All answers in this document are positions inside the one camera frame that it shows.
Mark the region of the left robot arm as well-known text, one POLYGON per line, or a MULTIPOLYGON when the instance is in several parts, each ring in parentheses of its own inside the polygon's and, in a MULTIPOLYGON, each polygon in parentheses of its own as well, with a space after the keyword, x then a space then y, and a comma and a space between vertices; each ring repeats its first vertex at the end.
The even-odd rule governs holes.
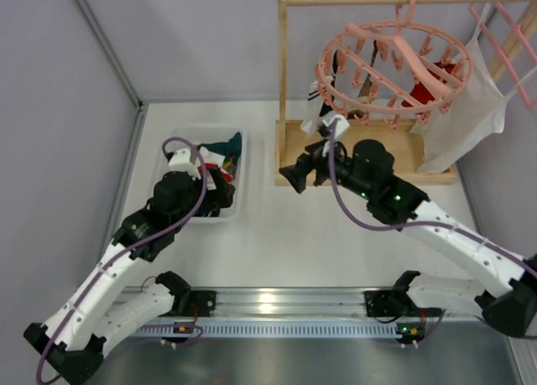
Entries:
POLYGON ((182 313, 190 285, 178 274, 154 283, 121 307, 113 307, 128 281, 153 263, 196 213, 230 207, 235 187, 215 166, 205 178, 186 172, 163 175, 146 205, 126 217, 100 262, 71 298, 44 323, 32 323, 24 339, 69 384, 83 384, 110 352, 152 319, 182 313))

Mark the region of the red Christmas sock front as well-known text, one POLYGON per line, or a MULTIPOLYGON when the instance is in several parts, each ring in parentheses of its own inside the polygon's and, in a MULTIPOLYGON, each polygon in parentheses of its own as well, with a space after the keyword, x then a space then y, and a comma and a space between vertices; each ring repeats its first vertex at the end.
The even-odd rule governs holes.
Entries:
POLYGON ((232 183, 233 182, 233 176, 231 174, 229 174, 227 171, 225 170, 221 170, 221 173, 222 173, 222 176, 223 178, 226 180, 226 182, 228 183, 232 183))

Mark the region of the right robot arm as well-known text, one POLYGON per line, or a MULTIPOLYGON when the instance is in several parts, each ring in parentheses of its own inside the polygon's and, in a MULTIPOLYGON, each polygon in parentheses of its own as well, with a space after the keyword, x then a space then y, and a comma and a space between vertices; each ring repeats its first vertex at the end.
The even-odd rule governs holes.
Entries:
POLYGON ((371 232, 398 231, 432 247, 468 275, 468 280, 406 272, 394 290, 415 308, 435 308, 480 317, 503 335, 529 339, 536 317, 536 259, 508 252, 449 217, 423 190, 394 174, 394 157, 378 141, 362 140, 348 154, 339 142, 322 140, 305 148, 280 174, 297 193, 308 174, 316 186, 331 182, 366 202, 378 221, 367 224, 346 207, 349 220, 371 232))

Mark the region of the pink round clip hanger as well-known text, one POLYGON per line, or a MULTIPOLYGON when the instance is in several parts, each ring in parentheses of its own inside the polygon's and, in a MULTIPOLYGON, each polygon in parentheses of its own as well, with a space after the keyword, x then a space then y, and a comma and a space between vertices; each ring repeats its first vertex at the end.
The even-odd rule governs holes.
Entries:
POLYGON ((361 124, 376 117, 396 128, 404 117, 426 124, 434 110, 448 111, 461 95, 473 72, 471 56, 459 39, 435 26, 415 22, 416 2, 409 0, 407 5, 396 5, 391 20, 350 22, 326 44, 315 65, 315 81, 333 112, 347 118, 351 110, 360 109, 366 112, 361 124), (371 68, 374 40, 378 42, 378 56, 371 68), (331 66, 335 52, 338 69, 333 87, 331 66), (453 62, 456 66, 448 74, 434 65, 438 61, 453 62), (358 93, 367 74, 372 76, 373 86, 369 99, 361 102, 358 93), (427 104, 415 100, 410 95, 415 81, 422 82, 435 100, 427 104), (402 107, 404 100, 411 107, 402 107))

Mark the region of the black striped sock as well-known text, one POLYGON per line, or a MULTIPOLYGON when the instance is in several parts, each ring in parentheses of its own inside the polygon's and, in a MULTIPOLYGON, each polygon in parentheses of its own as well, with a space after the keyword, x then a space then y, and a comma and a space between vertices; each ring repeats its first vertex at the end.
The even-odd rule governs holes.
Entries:
MULTIPOLYGON (((337 52, 334 53, 332 57, 332 66, 331 66, 331 85, 333 87, 336 86, 336 73, 338 69, 338 62, 337 62, 337 52)), ((326 104, 325 102, 322 102, 321 109, 319 113, 319 117, 326 116, 329 112, 332 112, 333 108, 332 106, 326 104)))

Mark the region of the white sock with black stripes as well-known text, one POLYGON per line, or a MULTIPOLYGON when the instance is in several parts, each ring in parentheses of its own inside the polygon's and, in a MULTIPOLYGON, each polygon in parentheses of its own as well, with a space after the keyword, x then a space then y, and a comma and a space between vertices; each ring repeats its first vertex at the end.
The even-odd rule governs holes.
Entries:
POLYGON ((318 81, 313 81, 307 94, 306 114, 300 125, 300 129, 307 138, 310 138, 317 130, 323 104, 324 99, 319 92, 319 83, 318 81))

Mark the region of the plain white sock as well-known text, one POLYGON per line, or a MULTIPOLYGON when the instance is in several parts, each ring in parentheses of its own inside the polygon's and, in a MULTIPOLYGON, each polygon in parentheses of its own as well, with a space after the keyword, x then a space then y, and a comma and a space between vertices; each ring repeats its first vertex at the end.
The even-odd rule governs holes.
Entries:
POLYGON ((213 167, 217 167, 219 171, 223 173, 224 177, 227 177, 227 171, 223 168, 225 156, 219 153, 214 153, 205 147, 201 147, 199 149, 199 152, 200 152, 201 157, 204 159, 206 169, 207 169, 207 176, 208 176, 207 189, 215 190, 216 182, 211 176, 210 169, 213 167))

